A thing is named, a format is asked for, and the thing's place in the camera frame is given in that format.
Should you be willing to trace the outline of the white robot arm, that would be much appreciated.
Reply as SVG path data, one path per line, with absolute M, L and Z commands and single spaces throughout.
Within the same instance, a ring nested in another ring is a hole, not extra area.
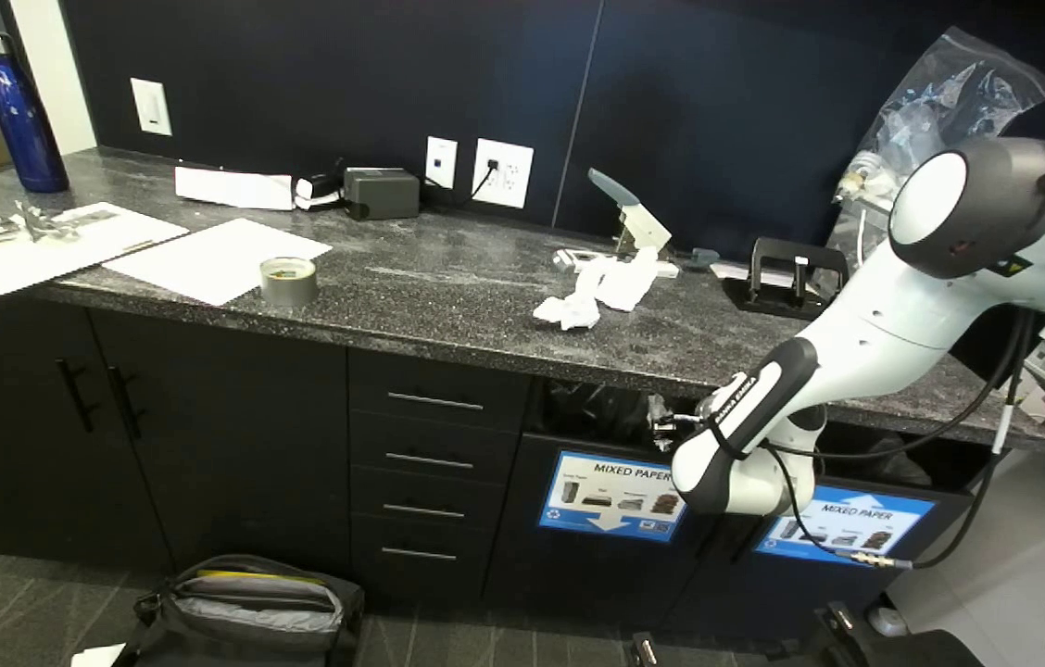
M 914 386 L 1002 303 L 1045 317 L 1045 136 L 966 136 L 922 161 L 841 295 L 670 444 L 675 495 L 697 514 L 809 502 L 813 464 L 775 464 L 772 444 L 815 453 L 828 405 Z

